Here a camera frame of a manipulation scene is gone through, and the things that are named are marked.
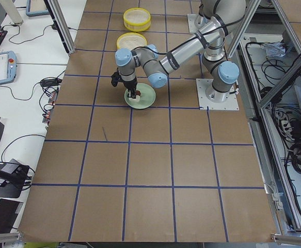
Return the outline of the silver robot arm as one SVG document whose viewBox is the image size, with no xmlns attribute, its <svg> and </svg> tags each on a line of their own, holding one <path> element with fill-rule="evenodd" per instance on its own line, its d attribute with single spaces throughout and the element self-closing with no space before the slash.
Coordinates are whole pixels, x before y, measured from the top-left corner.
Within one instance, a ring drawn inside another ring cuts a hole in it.
<svg viewBox="0 0 301 248">
<path fill-rule="evenodd" d="M 206 96 L 212 102 L 222 103 L 239 77 L 239 68 L 225 59 L 225 37 L 243 20 L 245 1 L 201 1 L 195 20 L 197 31 L 185 42 L 168 51 L 158 59 L 154 45 L 139 46 L 132 50 L 118 49 L 115 52 L 116 71 L 111 84 L 122 82 L 128 90 L 128 97 L 136 99 L 137 76 L 135 69 L 142 67 L 148 81 L 154 88 L 161 88 L 168 82 L 169 74 L 192 57 L 202 52 L 202 63 L 213 77 L 206 89 Z"/>
</svg>

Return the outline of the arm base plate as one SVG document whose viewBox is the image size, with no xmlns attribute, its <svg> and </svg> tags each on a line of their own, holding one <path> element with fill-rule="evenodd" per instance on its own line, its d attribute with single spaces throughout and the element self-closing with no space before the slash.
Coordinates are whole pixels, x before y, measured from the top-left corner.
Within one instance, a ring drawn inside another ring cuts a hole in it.
<svg viewBox="0 0 301 248">
<path fill-rule="evenodd" d="M 188 14 L 187 21 L 189 33 L 192 34 L 205 26 L 209 20 L 205 17 L 200 16 L 199 14 Z"/>
<path fill-rule="evenodd" d="M 234 85 L 228 92 L 217 92 L 213 79 L 196 79 L 199 108 L 209 111 L 239 111 Z"/>
</svg>

